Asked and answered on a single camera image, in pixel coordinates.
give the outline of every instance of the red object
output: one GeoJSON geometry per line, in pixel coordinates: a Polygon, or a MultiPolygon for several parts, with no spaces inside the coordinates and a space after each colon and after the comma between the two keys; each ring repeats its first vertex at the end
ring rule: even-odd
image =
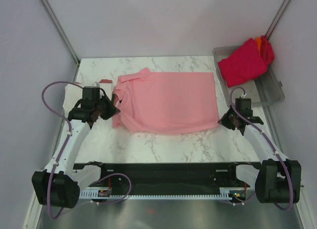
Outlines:
{"type": "Polygon", "coordinates": [[[271,46],[271,43],[268,42],[268,40],[261,36],[261,57],[266,65],[271,64],[271,62],[274,60],[274,52],[273,48],[271,46]]]}
{"type": "Polygon", "coordinates": [[[256,41],[252,38],[218,64],[229,88],[256,79],[267,71],[267,65],[261,58],[256,41]]]}

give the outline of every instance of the pink towel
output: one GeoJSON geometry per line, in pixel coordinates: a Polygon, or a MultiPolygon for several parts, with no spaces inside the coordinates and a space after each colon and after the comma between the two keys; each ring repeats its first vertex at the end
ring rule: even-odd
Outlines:
{"type": "Polygon", "coordinates": [[[216,127],[219,119],[212,73],[150,72],[119,76],[113,127],[131,132],[181,134],[216,127]]]}

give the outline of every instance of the orange cloth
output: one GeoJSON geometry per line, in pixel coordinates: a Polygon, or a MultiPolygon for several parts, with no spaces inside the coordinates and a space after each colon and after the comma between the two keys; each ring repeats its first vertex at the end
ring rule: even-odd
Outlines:
{"type": "Polygon", "coordinates": [[[262,44],[261,37],[256,38],[256,43],[257,43],[259,52],[261,53],[261,44],[262,44]]]}

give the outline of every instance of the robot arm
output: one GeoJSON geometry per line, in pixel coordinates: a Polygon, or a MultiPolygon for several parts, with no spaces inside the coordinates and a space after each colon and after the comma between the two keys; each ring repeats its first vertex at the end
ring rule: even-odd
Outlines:
{"type": "Polygon", "coordinates": [[[253,188],[261,203],[288,203],[290,195],[289,187],[287,178],[285,177],[285,170],[276,156],[276,153],[278,153],[291,176],[293,203],[297,203],[300,195],[300,164],[298,161],[289,160],[268,137],[276,149],[276,152],[273,152],[272,147],[263,136],[265,128],[262,120],[257,116],[253,116],[251,99],[237,98],[235,108],[238,113],[261,130],[261,132],[258,131],[253,125],[241,119],[232,107],[218,122],[228,129],[239,129],[241,134],[251,143],[261,162],[260,169],[256,169],[252,165],[238,165],[236,167],[237,179],[246,182],[253,188]]]}
{"type": "Polygon", "coordinates": [[[63,140],[60,141],[55,154],[44,170],[34,172],[32,184],[40,204],[47,204],[49,177],[54,165],[56,165],[56,168],[53,172],[51,185],[52,206],[75,207],[80,192],[100,178],[101,169],[98,166],[87,165],[79,172],[73,172],[73,166],[80,147],[93,127],[94,122],[97,121],[98,117],[107,120],[120,112],[111,103],[105,92],[100,97],[100,90],[102,89],[99,87],[83,88],[82,99],[76,103],[68,115],[72,132],[68,133],[70,137],[59,161],[56,162],[56,159],[64,144],[63,140]]]}

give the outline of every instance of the gray plastic bin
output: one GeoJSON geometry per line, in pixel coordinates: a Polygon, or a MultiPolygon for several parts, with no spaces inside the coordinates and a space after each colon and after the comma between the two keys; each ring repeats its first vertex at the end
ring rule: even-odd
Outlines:
{"type": "MultiPolygon", "coordinates": [[[[214,64],[216,66],[217,77],[220,81],[221,88],[226,99],[228,107],[230,106],[230,92],[235,87],[228,88],[226,81],[222,78],[218,62],[229,57],[237,47],[218,47],[213,49],[214,64]]],[[[247,98],[251,98],[252,106],[268,106],[285,99],[281,88],[281,83],[277,81],[272,69],[268,67],[267,72],[256,80],[250,80],[247,83],[239,85],[244,87],[247,92],[247,98]]],[[[242,92],[236,90],[233,99],[239,98],[242,92]]]]}

